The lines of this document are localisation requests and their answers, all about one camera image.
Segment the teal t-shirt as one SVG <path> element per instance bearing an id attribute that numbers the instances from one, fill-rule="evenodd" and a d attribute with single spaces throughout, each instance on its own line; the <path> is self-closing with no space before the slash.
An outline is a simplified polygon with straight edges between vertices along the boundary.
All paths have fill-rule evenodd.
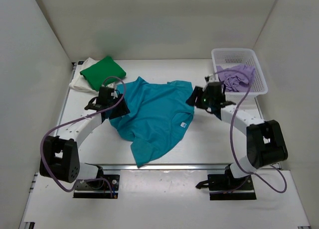
<path id="1" fill-rule="evenodd" d="M 117 85 L 125 94 L 129 114 L 110 120 L 120 137 L 130 141 L 137 167 L 157 160 L 172 150 L 184 137 L 194 116 L 186 100 L 193 92 L 188 81 L 148 83 L 138 77 Z"/>

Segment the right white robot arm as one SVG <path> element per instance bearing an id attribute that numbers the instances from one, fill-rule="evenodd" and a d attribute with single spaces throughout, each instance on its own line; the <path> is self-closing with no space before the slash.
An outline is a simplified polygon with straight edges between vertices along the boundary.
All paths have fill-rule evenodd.
<path id="1" fill-rule="evenodd" d="M 228 189 L 236 189 L 241 184 L 241 179 L 258 169 L 288 159 L 279 123 L 275 120 L 265 121 L 256 118 L 239 109 L 235 102 L 226 100 L 221 82 L 209 82 L 204 88 L 196 86 L 186 103 L 230 124 L 230 143 L 235 162 L 225 169 L 223 183 Z M 234 128 L 246 136 L 246 155 L 241 159 L 235 155 Z"/>

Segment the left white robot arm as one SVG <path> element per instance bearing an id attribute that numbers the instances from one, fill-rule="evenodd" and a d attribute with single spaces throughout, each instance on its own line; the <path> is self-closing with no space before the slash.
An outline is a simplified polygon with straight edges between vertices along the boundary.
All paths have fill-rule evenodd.
<path id="1" fill-rule="evenodd" d="M 79 147 L 84 140 L 107 119 L 125 116 L 130 110 L 124 93 L 109 87 L 101 87 L 98 96 L 85 106 L 80 117 L 66 127 L 61 135 L 46 136 L 41 143 L 40 174 L 56 182 L 73 183 L 87 181 L 92 188 L 104 184 L 102 168 L 97 165 L 81 163 Z"/>

